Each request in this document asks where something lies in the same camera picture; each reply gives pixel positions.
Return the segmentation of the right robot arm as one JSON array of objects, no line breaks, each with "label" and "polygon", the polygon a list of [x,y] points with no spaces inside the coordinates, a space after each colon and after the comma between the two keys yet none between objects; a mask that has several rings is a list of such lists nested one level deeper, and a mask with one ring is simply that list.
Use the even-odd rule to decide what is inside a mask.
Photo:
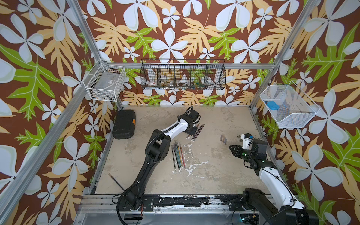
[{"label": "right robot arm", "polygon": [[260,214],[261,225],[318,225],[317,214],[308,210],[283,181],[275,164],[268,159],[268,144],[245,134],[241,145],[231,145],[233,156],[248,164],[269,190],[274,203],[259,189],[246,188],[241,197],[244,205],[251,206]]}]

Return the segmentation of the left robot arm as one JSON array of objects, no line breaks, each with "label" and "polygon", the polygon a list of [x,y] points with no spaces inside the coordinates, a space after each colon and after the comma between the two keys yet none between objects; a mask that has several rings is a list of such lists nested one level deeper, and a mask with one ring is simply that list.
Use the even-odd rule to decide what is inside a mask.
[{"label": "left robot arm", "polygon": [[201,115],[190,106],[184,114],[177,116],[177,121],[169,127],[153,131],[145,148],[145,160],[139,174],[132,185],[123,193],[118,194],[116,210],[120,212],[123,208],[131,211],[138,210],[146,185],[156,166],[166,158],[169,153],[172,138],[184,132],[193,136],[198,127]]}]

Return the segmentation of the bundle of coloured pencils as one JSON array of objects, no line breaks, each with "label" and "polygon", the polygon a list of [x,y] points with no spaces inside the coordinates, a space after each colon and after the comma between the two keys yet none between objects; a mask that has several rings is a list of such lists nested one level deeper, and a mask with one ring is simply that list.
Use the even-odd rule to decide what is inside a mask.
[{"label": "bundle of coloured pencils", "polygon": [[179,172],[185,170],[186,166],[185,166],[185,159],[183,156],[182,147],[177,141],[175,141],[172,145],[172,155],[177,170]]}]

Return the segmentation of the blue object in basket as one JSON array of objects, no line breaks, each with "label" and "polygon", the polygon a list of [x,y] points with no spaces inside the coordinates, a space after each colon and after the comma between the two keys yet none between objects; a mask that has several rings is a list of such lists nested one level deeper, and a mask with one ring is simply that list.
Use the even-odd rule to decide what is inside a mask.
[{"label": "blue object in basket", "polygon": [[280,109],[280,105],[278,105],[275,101],[266,101],[265,104],[270,110],[275,111]]}]

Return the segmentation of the white mesh corner basket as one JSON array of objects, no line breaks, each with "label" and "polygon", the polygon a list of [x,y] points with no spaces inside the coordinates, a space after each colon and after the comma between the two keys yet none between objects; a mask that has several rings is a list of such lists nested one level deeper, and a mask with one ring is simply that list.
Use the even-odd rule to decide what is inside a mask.
[{"label": "white mesh corner basket", "polygon": [[260,98],[264,104],[275,101],[280,105],[280,109],[274,111],[265,104],[280,129],[304,128],[321,109],[294,82],[270,85],[260,94]]}]

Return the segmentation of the black plastic tool case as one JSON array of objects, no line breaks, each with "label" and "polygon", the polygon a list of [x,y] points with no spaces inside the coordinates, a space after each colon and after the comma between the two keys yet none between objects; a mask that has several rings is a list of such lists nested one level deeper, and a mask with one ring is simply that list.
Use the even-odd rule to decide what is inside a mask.
[{"label": "black plastic tool case", "polygon": [[134,110],[119,110],[116,114],[112,135],[117,140],[129,139],[134,135],[136,113]]}]

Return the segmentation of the thin black rod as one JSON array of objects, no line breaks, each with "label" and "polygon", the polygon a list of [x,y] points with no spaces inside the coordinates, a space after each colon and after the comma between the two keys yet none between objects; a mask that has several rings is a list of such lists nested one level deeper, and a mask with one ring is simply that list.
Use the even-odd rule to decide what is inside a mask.
[{"label": "thin black rod", "polygon": [[122,191],[125,191],[125,189],[123,188],[123,186],[115,179],[114,176],[112,176],[110,173],[108,174],[109,177],[122,189]]}]

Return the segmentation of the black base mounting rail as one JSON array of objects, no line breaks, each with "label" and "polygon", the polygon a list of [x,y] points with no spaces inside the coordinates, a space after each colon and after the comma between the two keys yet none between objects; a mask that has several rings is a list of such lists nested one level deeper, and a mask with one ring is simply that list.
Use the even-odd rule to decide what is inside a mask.
[{"label": "black base mounting rail", "polygon": [[118,212],[154,212],[156,207],[182,206],[200,209],[203,206],[224,206],[231,212],[253,211],[254,207],[246,204],[242,195],[143,195],[137,208],[131,209],[125,197],[116,203]]}]

